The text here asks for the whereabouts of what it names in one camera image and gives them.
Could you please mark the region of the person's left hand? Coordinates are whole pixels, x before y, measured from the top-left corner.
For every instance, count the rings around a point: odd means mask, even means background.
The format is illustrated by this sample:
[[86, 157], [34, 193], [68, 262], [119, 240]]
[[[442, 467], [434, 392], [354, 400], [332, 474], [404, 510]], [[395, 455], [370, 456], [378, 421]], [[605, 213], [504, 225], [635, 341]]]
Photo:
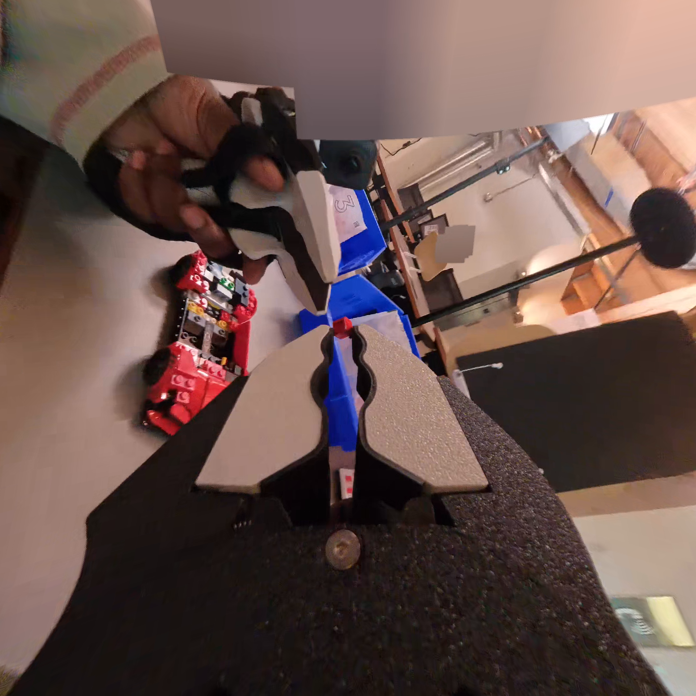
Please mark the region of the person's left hand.
[[126, 110], [91, 146], [83, 171], [92, 192], [117, 217], [152, 237], [191, 241], [215, 260], [233, 260], [249, 285], [270, 259], [236, 248], [181, 185], [184, 159], [209, 160], [237, 115], [211, 82], [173, 76]]

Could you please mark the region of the green phone sign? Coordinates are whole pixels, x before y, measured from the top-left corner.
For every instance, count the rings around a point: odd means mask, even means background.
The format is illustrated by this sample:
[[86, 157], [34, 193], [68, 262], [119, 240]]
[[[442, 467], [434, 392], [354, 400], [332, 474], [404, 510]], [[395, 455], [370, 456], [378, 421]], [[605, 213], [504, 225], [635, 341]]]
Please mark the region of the green phone sign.
[[695, 648], [695, 639], [673, 596], [612, 596], [610, 604], [638, 646]]

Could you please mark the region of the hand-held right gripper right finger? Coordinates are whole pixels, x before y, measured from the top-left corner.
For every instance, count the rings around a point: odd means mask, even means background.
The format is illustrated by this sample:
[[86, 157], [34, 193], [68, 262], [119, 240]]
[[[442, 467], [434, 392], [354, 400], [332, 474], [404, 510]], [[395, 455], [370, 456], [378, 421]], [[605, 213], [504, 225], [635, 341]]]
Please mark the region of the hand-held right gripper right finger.
[[396, 493], [398, 477], [421, 493], [470, 493], [488, 480], [438, 378], [416, 355], [362, 324], [353, 328], [363, 400], [359, 444], [374, 490]]

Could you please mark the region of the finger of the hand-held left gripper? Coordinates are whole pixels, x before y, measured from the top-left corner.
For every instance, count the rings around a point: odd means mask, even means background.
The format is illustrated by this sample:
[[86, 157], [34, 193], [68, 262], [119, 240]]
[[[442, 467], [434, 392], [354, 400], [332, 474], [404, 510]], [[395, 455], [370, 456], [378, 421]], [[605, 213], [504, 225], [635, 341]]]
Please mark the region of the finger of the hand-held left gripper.
[[325, 315], [330, 285], [322, 279], [289, 212], [276, 210], [276, 230], [280, 244], [276, 259], [285, 280], [305, 309], [313, 315]]
[[292, 216], [320, 277], [334, 283], [341, 259], [340, 241], [334, 200], [318, 170], [302, 170], [292, 178]]

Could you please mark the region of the silver wall pipes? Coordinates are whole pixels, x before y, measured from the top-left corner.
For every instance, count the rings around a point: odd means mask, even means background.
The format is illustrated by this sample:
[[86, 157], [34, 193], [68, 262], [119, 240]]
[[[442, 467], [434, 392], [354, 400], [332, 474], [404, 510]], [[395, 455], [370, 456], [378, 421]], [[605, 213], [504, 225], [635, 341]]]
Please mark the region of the silver wall pipes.
[[495, 154], [502, 140], [502, 131], [483, 134], [465, 149], [454, 153], [449, 159], [438, 165], [427, 175], [418, 180], [418, 187], [423, 192], [439, 185], [478, 161]]

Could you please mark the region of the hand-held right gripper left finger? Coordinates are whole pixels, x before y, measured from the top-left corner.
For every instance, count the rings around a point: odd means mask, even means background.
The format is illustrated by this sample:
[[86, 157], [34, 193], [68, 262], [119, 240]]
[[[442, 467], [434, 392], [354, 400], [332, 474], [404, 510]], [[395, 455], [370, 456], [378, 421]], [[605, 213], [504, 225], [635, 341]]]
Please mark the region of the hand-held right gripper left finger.
[[265, 495], [328, 495], [324, 400], [332, 330], [321, 324], [270, 353], [250, 373], [196, 480], [200, 488]]

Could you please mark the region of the grey desk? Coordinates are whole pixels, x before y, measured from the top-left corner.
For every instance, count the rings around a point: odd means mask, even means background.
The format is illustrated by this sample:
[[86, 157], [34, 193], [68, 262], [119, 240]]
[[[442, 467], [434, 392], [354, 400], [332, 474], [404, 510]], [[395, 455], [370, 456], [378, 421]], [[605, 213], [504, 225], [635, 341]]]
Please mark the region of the grey desk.
[[1, 667], [22, 672], [82, 567], [90, 511], [162, 440], [138, 419], [166, 270], [196, 249], [148, 236], [50, 149], [1, 289]]

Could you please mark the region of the black metal pole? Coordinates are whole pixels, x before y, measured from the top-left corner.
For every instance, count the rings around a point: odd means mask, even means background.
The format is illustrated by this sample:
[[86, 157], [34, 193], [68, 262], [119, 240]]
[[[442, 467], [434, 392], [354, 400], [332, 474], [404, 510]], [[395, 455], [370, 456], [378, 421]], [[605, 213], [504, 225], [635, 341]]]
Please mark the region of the black metal pole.
[[468, 311], [477, 304], [479, 305], [481, 303], [486, 303], [489, 300], [495, 299], [502, 295], [509, 294], [512, 291], [520, 290], [524, 287], [527, 287], [528, 285], [533, 285], [537, 282], [562, 274], [566, 271], [570, 271], [578, 266], [587, 264], [605, 256], [609, 256], [625, 248], [636, 247], [638, 245], [639, 240], [636, 236], [616, 241], [607, 246], [597, 248], [588, 253], [583, 253], [579, 256], [572, 257], [563, 262], [559, 262], [558, 264], [549, 266], [545, 269], [535, 272], [534, 274], [527, 274], [518, 280], [511, 281], [509, 283], [495, 287], [491, 290], [474, 295], [471, 298], [462, 300], [458, 303], [454, 303], [441, 310], [437, 310], [435, 312], [423, 315], [422, 317], [417, 318], [413, 322], [412, 327], [420, 328], [421, 326], [425, 326], [426, 324], [438, 322], [441, 319], [457, 314], [458, 312]]
[[412, 220], [416, 220], [418, 217], [420, 217], [422, 214], [424, 214], [429, 208], [434, 206], [435, 204], [438, 204], [444, 200], [446, 200], [448, 197], [455, 195], [459, 191], [464, 190], [465, 188], [468, 188], [479, 181], [483, 180], [484, 178], [487, 178], [491, 175], [502, 175], [510, 170], [510, 167], [512, 163], [515, 161], [518, 161], [527, 155], [531, 154], [532, 152], [535, 152], [536, 150], [540, 149], [544, 145], [547, 145], [548, 143], [551, 142], [551, 138], [549, 135], [543, 136], [540, 139], [526, 145], [523, 147], [521, 150], [510, 154], [508, 157], [504, 157], [498, 161], [496, 161], [494, 164], [491, 166], [481, 170], [478, 173], [475, 173], [469, 178], [466, 178], [462, 182], [453, 185], [452, 187], [447, 188], [443, 193], [434, 196], [430, 198], [429, 200], [426, 200], [423, 202], [423, 204], [408, 209], [403, 213], [400, 213], [396, 217], [393, 217], [392, 219], [385, 219], [381, 222], [378, 223], [378, 229], [381, 232], [387, 232], [391, 228], [397, 227], [398, 225], [401, 225], [405, 222], [411, 222]]

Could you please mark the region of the beige chair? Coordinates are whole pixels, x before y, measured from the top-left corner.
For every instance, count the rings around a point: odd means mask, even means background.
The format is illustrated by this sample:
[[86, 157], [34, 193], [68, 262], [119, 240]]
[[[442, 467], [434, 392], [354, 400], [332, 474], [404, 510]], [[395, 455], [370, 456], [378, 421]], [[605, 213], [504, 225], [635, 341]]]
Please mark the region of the beige chair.
[[414, 248], [420, 279], [424, 283], [434, 280], [453, 263], [445, 255], [444, 239], [444, 234], [431, 233], [423, 237]]

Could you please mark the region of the black furry microphone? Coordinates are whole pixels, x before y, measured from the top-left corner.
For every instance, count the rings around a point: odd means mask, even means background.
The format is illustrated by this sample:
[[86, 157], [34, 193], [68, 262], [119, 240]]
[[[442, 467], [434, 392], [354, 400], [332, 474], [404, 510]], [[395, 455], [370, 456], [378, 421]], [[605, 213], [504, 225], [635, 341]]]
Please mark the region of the black furry microphone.
[[695, 213], [670, 188], [650, 188], [632, 204], [629, 222], [642, 255], [663, 269], [686, 268], [695, 262]]

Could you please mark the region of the red toy brick car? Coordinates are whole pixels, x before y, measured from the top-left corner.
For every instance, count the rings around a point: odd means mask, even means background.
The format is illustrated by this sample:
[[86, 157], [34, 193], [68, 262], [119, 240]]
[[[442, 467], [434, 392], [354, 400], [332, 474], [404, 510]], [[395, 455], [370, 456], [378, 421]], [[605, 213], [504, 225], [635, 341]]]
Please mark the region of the red toy brick car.
[[201, 250], [169, 269], [173, 319], [165, 343], [146, 361], [146, 427], [172, 436], [227, 386], [248, 375], [254, 291], [235, 269]]

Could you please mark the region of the black wall panel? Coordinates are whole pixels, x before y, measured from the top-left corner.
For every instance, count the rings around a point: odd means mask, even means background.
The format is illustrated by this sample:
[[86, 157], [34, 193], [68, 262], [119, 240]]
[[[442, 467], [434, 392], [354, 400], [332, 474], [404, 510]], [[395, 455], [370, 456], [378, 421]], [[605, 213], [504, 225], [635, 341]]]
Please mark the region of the black wall panel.
[[457, 368], [558, 493], [695, 472], [695, 337], [675, 312], [462, 356]]

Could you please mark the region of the white printed paper bag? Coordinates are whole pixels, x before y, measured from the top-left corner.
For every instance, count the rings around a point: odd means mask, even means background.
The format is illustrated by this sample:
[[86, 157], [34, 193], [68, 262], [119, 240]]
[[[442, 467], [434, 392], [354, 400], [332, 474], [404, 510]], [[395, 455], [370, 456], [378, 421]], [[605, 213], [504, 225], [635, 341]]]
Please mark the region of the white printed paper bag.
[[340, 243], [366, 229], [358, 192], [350, 188], [328, 186], [333, 201], [334, 220]]
[[404, 351], [413, 353], [402, 316], [397, 311], [380, 312], [374, 315], [373, 318], [372, 326], [379, 334], [399, 345]]

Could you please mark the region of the person's left forearm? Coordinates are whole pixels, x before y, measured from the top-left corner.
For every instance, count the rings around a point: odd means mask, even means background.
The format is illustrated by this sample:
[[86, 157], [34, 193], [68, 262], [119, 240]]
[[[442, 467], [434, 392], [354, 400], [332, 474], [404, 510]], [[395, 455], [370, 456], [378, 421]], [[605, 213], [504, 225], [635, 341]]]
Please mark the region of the person's left forearm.
[[80, 166], [100, 135], [169, 77], [142, 1], [1, 2], [1, 116]]

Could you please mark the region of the blue plastic bin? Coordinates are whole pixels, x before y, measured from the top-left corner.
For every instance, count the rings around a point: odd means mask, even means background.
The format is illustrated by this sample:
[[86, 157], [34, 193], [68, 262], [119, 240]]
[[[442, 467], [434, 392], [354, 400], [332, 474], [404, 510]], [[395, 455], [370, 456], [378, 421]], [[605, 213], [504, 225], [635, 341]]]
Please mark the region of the blue plastic bin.
[[[335, 283], [325, 315], [313, 315], [301, 310], [298, 318], [301, 332], [307, 334], [320, 325], [332, 326], [336, 319], [350, 318], [354, 324], [372, 326], [373, 316], [380, 312], [397, 311], [411, 341], [413, 355], [420, 357], [411, 323], [407, 315], [363, 275], [353, 275]], [[328, 370], [328, 441], [333, 447], [353, 452], [359, 429], [362, 399], [357, 391], [358, 369], [353, 360], [349, 339], [335, 339], [334, 357]]]
[[358, 192], [366, 229], [353, 238], [340, 243], [339, 276], [370, 266], [386, 248], [383, 233], [378, 229], [378, 221], [368, 195], [364, 190], [355, 191]]

